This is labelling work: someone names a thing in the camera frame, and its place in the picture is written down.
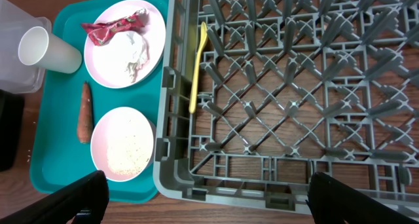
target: carrot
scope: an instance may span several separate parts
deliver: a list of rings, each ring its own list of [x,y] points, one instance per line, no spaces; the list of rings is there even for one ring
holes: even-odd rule
[[[93,132],[92,95],[88,83],[84,82],[81,94],[77,137],[81,143],[90,143]]]

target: pink plate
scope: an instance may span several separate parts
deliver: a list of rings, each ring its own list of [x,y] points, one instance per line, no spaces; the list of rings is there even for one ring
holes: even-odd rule
[[[99,65],[99,61],[96,59],[98,57],[93,54],[94,49],[100,47],[96,47],[88,37],[86,38],[86,43],[84,44],[84,62],[90,76],[102,86],[108,88],[124,88],[136,84],[146,78],[155,69],[161,59],[164,43],[166,41],[166,25],[163,16],[154,5],[143,0],[121,1],[106,9],[95,23],[106,23],[124,18],[125,16],[132,15],[141,7],[146,8],[149,12],[148,22],[145,24],[145,27],[141,29],[140,33],[149,46],[149,61],[138,71],[134,83],[122,84],[106,77],[109,76],[109,74],[104,73],[104,71],[106,71],[108,67]]]
[[[118,107],[107,112],[95,126],[92,141],[90,142],[90,154],[94,166],[105,172],[106,178],[111,181],[129,181],[137,174],[123,175],[116,174],[108,167],[107,150],[111,143],[118,145],[121,134],[129,132],[135,138],[131,143],[140,144],[143,151],[141,157],[142,171],[153,162],[153,151],[155,143],[156,127],[142,113],[131,107]]]

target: clear plastic container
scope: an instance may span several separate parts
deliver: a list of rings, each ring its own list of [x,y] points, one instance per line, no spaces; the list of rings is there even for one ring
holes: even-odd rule
[[[42,86],[45,69],[19,61],[20,39],[29,28],[42,26],[51,31],[47,18],[34,18],[7,0],[0,0],[0,89],[11,93],[32,93]]]

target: yellow spoon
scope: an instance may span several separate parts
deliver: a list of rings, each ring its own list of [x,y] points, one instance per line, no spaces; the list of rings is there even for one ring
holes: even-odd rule
[[[196,95],[198,94],[198,76],[199,76],[199,63],[201,62],[202,51],[207,44],[207,24],[201,23],[201,40],[199,42],[198,52],[195,57],[194,78],[192,80],[191,101],[189,102],[189,113],[196,111]]]

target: teal tray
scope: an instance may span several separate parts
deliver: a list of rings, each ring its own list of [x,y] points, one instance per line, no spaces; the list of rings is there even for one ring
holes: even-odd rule
[[[92,23],[108,7],[123,0],[91,0],[64,8],[57,16],[53,33],[83,53],[86,33],[81,23]],[[168,0],[145,0],[153,4],[167,20]],[[157,123],[162,62],[144,80],[123,89],[99,85],[88,74],[85,64],[74,74],[48,71],[39,112],[30,176],[33,186],[42,193],[53,193],[96,170],[90,146],[79,143],[76,135],[82,84],[92,90],[94,123],[111,109],[128,106]],[[113,201],[142,203],[157,194],[153,166],[127,182],[108,181]]]

